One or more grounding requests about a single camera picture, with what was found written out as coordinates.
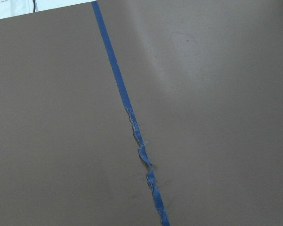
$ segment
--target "gray floor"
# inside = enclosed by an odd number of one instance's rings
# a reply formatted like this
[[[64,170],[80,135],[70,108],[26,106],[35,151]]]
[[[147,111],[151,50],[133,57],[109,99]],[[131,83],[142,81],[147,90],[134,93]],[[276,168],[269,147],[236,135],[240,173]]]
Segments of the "gray floor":
[[[100,0],[172,226],[283,226],[283,0]],[[0,20],[0,226],[159,225],[90,3]]]
[[[283,226],[283,0],[100,1],[173,226]]]

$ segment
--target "blue tape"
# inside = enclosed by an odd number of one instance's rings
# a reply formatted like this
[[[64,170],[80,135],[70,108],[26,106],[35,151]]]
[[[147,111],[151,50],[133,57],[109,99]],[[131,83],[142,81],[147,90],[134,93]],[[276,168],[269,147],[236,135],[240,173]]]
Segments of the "blue tape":
[[[121,71],[118,67],[117,64],[117,60],[116,60],[116,56],[114,54],[114,50],[108,35],[108,31],[105,27],[105,23],[102,17],[102,14],[100,12],[100,8],[98,5],[97,1],[93,1],[92,3],[92,7],[93,7],[93,11],[97,20],[97,24],[100,30],[100,33],[102,35],[102,39],[104,41],[105,44],[105,49],[107,51],[107,55],[109,57],[109,61],[112,67],[112,71],[115,77],[115,81],[119,90],[119,93],[121,95],[121,100],[123,103],[124,108],[126,109],[132,127],[133,127],[133,133],[134,133],[134,137],[138,142],[138,153],[140,158],[148,165],[150,172],[147,174],[146,178],[147,178],[147,184],[150,186],[151,190],[152,190],[152,195],[153,195],[153,199],[154,199],[154,203],[155,203],[155,207],[157,209],[157,211],[159,212],[160,216],[161,216],[161,225],[162,226],[170,226],[169,220],[168,220],[168,216],[165,210],[165,207],[163,205],[162,202],[162,198],[160,195],[160,191],[156,186],[156,178],[154,175],[154,171],[153,171],[153,166],[150,162],[150,159],[148,158],[147,154],[146,154],[146,147],[145,144],[143,142],[143,139],[141,137],[141,133],[140,133],[140,129],[133,111],[133,107],[131,105],[128,93],[127,93],[127,89],[126,86],[124,84],[124,81],[122,79],[122,75],[121,75]]]

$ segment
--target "torn blue tape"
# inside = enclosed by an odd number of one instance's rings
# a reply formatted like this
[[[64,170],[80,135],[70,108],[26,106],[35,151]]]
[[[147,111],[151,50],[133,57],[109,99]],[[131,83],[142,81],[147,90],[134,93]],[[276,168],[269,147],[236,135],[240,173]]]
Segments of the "torn blue tape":
[[[107,55],[109,57],[109,61],[112,67],[112,71],[116,80],[116,84],[119,90],[119,93],[121,95],[121,100],[123,103],[124,108],[126,109],[128,115],[129,115],[129,119],[131,121],[132,127],[133,127],[133,133],[134,133],[134,137],[138,142],[138,153],[140,158],[148,165],[150,172],[147,174],[146,178],[147,178],[147,184],[150,186],[151,190],[152,190],[152,195],[153,195],[153,199],[154,199],[154,203],[155,203],[155,207],[157,209],[157,211],[159,212],[160,216],[161,216],[161,225],[162,226],[170,226],[169,220],[168,220],[168,216],[166,213],[166,209],[163,205],[162,202],[162,198],[161,198],[161,194],[159,189],[156,186],[156,178],[154,175],[154,171],[153,171],[153,166],[150,162],[150,159],[148,158],[147,154],[146,154],[146,147],[145,144],[143,142],[143,139],[141,137],[141,133],[139,130],[139,126],[133,111],[133,107],[131,105],[128,93],[127,93],[127,89],[126,86],[124,84],[124,81],[122,79],[122,75],[121,75],[121,71],[118,67],[117,64],[117,60],[116,60],[116,56],[114,54],[114,50],[108,35],[108,31],[105,27],[105,23],[102,17],[102,14],[100,12],[100,8],[98,5],[97,1],[93,1],[92,3],[92,7],[93,7],[93,11],[97,20],[97,24],[100,30],[100,33],[102,35],[102,39],[105,45],[105,49],[107,51]]]

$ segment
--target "black cable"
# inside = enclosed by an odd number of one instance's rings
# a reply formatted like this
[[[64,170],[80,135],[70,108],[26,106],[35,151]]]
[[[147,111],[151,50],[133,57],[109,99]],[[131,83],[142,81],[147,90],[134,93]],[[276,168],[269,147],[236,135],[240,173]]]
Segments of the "black cable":
[[[36,0],[32,0],[33,1],[33,12],[36,12]]]

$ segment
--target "torn tape edge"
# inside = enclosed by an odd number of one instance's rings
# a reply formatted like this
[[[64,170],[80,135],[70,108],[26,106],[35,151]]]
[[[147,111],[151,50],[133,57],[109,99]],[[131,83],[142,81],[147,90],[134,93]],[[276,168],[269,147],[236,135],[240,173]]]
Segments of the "torn tape edge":
[[[170,226],[169,220],[168,220],[168,216],[166,213],[166,209],[163,205],[163,201],[161,198],[161,194],[159,189],[156,186],[156,178],[154,175],[154,170],[153,170],[153,166],[150,162],[150,159],[148,158],[147,154],[146,154],[146,147],[145,144],[143,142],[143,139],[141,137],[141,133],[139,130],[139,125],[137,123],[134,111],[133,111],[133,107],[131,105],[122,75],[121,75],[121,71],[119,69],[117,60],[116,60],[116,56],[108,35],[108,31],[105,27],[105,23],[103,20],[103,16],[101,14],[99,5],[97,1],[93,1],[91,2],[92,7],[93,7],[93,11],[97,20],[97,24],[100,30],[100,33],[102,35],[102,39],[105,45],[105,49],[107,51],[107,55],[110,61],[110,65],[115,77],[115,81],[119,90],[119,94],[121,96],[121,100],[123,103],[124,108],[126,109],[128,115],[129,115],[129,119],[133,128],[133,133],[134,133],[134,137],[138,142],[138,153],[140,158],[148,165],[150,172],[147,174],[146,178],[147,178],[147,184],[150,186],[151,190],[152,190],[152,195],[153,195],[153,200],[155,203],[155,207],[157,209],[157,211],[159,212],[160,216],[161,216],[161,225],[162,226]]]

